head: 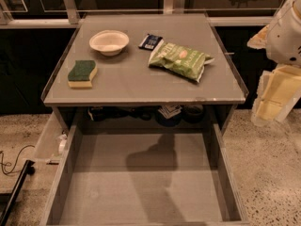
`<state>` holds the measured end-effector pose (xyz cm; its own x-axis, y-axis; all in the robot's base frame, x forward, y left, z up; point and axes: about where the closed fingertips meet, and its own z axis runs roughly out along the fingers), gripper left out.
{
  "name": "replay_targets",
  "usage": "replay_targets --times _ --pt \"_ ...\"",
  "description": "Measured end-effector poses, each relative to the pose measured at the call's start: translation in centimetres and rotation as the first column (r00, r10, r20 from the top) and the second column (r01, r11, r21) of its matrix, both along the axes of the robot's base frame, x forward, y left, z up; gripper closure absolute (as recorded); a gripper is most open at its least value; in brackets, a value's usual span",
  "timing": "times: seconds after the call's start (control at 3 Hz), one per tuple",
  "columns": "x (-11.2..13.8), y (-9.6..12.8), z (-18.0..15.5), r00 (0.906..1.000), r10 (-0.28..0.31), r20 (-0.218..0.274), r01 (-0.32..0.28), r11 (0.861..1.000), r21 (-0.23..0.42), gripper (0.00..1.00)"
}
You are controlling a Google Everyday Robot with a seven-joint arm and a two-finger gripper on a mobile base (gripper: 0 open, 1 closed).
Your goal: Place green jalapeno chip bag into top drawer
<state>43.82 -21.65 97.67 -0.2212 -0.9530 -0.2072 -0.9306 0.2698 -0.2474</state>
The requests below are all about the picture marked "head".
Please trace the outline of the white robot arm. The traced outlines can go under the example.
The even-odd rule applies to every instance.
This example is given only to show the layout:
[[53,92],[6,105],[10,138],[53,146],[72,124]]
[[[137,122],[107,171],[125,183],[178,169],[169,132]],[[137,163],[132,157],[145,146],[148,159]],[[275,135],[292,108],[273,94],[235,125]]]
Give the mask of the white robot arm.
[[261,75],[251,120],[257,126],[284,121],[301,94],[301,0],[287,0],[247,46],[264,49],[277,64]]

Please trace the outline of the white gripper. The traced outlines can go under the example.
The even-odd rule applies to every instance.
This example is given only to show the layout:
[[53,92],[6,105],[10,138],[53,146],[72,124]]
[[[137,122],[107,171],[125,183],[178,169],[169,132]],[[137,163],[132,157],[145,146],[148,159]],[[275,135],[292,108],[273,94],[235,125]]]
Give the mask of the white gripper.
[[260,77],[251,121],[257,126],[283,122],[301,98],[300,13],[295,7],[282,8],[246,45],[253,49],[266,48],[267,57],[279,63]]

